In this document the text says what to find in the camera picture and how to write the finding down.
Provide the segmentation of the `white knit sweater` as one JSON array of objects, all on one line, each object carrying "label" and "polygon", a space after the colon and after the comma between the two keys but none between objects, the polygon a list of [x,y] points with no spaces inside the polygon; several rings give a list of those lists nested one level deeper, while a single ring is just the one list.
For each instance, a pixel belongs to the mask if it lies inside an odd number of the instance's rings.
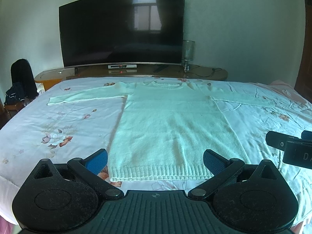
[{"label": "white knit sweater", "polygon": [[271,108],[253,95],[210,90],[195,83],[118,82],[52,97],[50,105],[124,98],[125,105],[108,151],[113,182],[202,180],[207,149],[226,158],[249,158],[217,102]]}]

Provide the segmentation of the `floral white bed sheet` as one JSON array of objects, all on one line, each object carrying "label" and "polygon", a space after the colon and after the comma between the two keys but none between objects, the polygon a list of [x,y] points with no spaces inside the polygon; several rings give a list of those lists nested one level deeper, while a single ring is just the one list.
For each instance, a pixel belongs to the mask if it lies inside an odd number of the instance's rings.
[{"label": "floral white bed sheet", "polygon": [[40,159],[63,163],[108,148],[123,111],[124,99],[49,105],[50,98],[91,88],[110,88],[118,82],[169,83],[199,86],[212,95],[219,92],[253,98],[252,105],[217,98],[216,103],[239,138],[252,163],[270,159],[282,173],[298,203],[295,224],[311,218],[311,170],[282,162],[283,153],[267,146],[265,135],[276,131],[299,137],[311,130],[311,104],[282,81],[270,85],[204,79],[81,78],[63,81],[22,109],[1,129],[1,217],[16,224],[13,199]]}]

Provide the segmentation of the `wooden TV stand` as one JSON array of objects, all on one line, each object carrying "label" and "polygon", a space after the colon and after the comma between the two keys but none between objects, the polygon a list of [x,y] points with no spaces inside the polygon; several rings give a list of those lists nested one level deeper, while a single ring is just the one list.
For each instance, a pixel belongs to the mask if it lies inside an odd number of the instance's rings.
[{"label": "wooden TV stand", "polygon": [[134,69],[108,69],[107,65],[95,65],[46,70],[36,75],[34,81],[43,84],[44,89],[48,90],[64,80],[88,77],[165,77],[224,81],[228,72],[221,68],[198,65],[189,65],[188,72],[184,72],[184,67],[178,65],[137,65]]}]

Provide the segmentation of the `silver set-top box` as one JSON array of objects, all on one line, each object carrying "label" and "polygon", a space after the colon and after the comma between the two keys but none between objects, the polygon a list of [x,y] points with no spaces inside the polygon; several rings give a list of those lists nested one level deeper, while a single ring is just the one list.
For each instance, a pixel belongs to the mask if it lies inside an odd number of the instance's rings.
[{"label": "silver set-top box", "polygon": [[108,65],[108,69],[134,69],[137,68],[137,64],[120,64],[120,65]]}]

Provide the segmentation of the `glass table lamp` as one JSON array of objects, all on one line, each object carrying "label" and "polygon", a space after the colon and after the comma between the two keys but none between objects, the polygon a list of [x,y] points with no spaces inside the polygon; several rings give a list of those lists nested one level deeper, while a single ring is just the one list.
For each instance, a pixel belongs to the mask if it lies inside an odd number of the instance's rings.
[{"label": "glass table lamp", "polygon": [[183,41],[183,67],[184,72],[189,71],[189,63],[193,61],[195,53],[195,41],[184,40]]}]

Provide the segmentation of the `large curved black television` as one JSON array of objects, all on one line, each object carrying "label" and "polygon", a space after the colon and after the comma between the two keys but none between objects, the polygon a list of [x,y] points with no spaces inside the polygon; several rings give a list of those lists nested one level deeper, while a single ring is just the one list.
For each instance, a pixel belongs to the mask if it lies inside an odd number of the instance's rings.
[{"label": "large curved black television", "polygon": [[179,64],[184,4],[185,0],[77,0],[60,6],[64,66]]}]

